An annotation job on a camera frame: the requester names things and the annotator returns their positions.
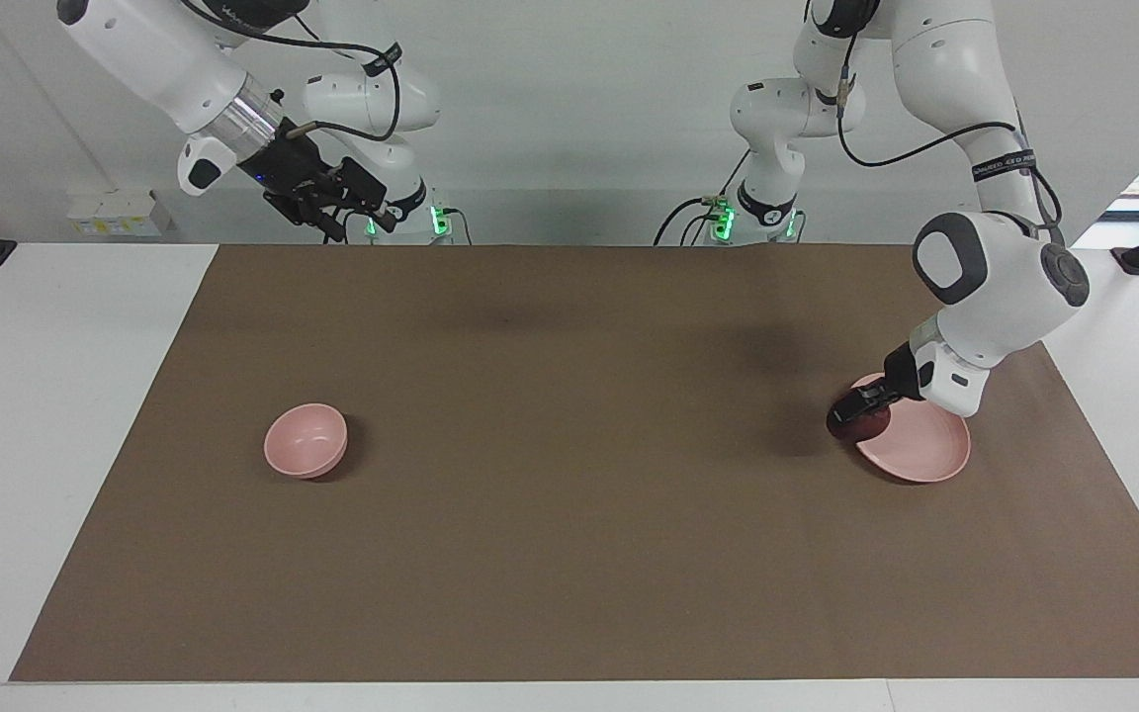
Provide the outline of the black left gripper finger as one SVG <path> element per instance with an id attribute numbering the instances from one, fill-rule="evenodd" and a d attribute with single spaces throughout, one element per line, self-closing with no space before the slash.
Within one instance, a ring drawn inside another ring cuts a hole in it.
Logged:
<path id="1" fill-rule="evenodd" d="M 855 422 L 863 416 L 890 409 L 900 399 L 900 393 L 890 385 L 855 385 L 841 394 L 831 403 L 831 422 Z"/>

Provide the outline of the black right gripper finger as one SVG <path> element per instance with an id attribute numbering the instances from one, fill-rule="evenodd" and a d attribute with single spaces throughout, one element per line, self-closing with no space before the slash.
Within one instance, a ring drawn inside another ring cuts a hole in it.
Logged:
<path id="1" fill-rule="evenodd" d="M 265 200 L 276 208 L 285 220 L 294 226 L 311 226 L 322 234 L 322 243 L 347 244 L 347 226 L 321 207 L 311 195 L 282 195 L 265 191 Z"/>
<path id="2" fill-rule="evenodd" d="M 342 208 L 353 208 L 361 215 L 370 218 L 383 231 L 394 231 L 398 216 L 390 211 L 386 194 L 388 188 L 380 179 L 367 171 L 360 162 L 344 157 L 331 175 L 336 188 L 341 190 Z"/>

